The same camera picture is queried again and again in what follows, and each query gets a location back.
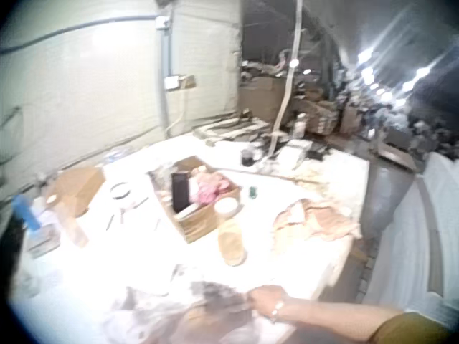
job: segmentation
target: white wall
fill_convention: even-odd
[[[157,14],[154,0],[24,1],[1,33],[11,47],[72,25]],[[234,110],[240,42],[240,0],[180,0],[173,69],[198,87],[169,94],[171,123]],[[0,198],[100,148],[159,124],[154,21],[130,21],[61,34],[0,57],[0,116],[21,106],[0,132],[0,152],[14,154]],[[175,134],[189,128],[178,125]],[[154,130],[135,147],[163,140]]]

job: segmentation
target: human arm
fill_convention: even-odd
[[[277,320],[282,322],[315,325],[355,341],[365,342],[386,321],[403,314],[401,310],[300,300],[287,296],[279,286],[263,286],[249,294],[252,307],[261,315],[271,317],[272,311],[281,300]]]

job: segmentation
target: open cardboard box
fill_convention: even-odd
[[[200,166],[206,166],[207,170],[211,173],[216,171],[213,167],[207,165],[204,161],[201,161],[196,156],[191,156],[185,158],[184,160],[177,161],[174,165],[178,168],[178,171],[189,171],[190,173],[193,169]],[[158,184],[154,181],[152,173],[150,173],[150,177],[152,178],[152,183],[155,190],[158,191]],[[228,179],[228,177],[225,176],[225,178],[229,181],[230,191],[219,195],[217,200],[224,197],[232,197],[237,199],[239,202],[241,192],[240,187]],[[174,226],[189,244],[195,242],[199,238],[202,238],[204,235],[207,235],[218,226],[217,215],[214,211],[214,203],[209,204],[208,206],[203,206],[187,217],[178,220],[175,217],[176,213],[172,209],[171,204],[162,202],[160,197],[159,202],[163,206],[164,211]]]

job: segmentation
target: human hand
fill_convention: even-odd
[[[265,317],[270,317],[277,303],[286,297],[287,293],[278,285],[263,285],[249,292],[251,307]]]

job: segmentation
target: ceiling light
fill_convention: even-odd
[[[373,68],[368,67],[361,71],[362,77],[366,77],[367,75],[373,75]]]
[[[415,81],[406,81],[404,84],[403,84],[403,90],[405,92],[409,92],[411,91],[414,87],[415,87]]]
[[[381,101],[382,102],[389,102],[391,99],[392,99],[392,93],[391,92],[383,93],[383,95],[381,96]]]
[[[364,52],[359,54],[359,63],[365,63],[366,61],[370,60],[373,55],[373,49],[367,49]]]
[[[290,68],[296,68],[298,67],[299,64],[300,64],[300,61],[298,61],[297,59],[292,59],[290,61]]]
[[[426,68],[419,68],[417,71],[416,71],[416,76],[418,79],[420,79],[421,77],[425,77],[426,75],[428,75],[430,73],[430,68],[426,67]]]
[[[374,82],[374,75],[365,75],[365,85],[371,85]]]
[[[397,99],[395,100],[395,106],[400,107],[403,106],[407,103],[406,99]]]

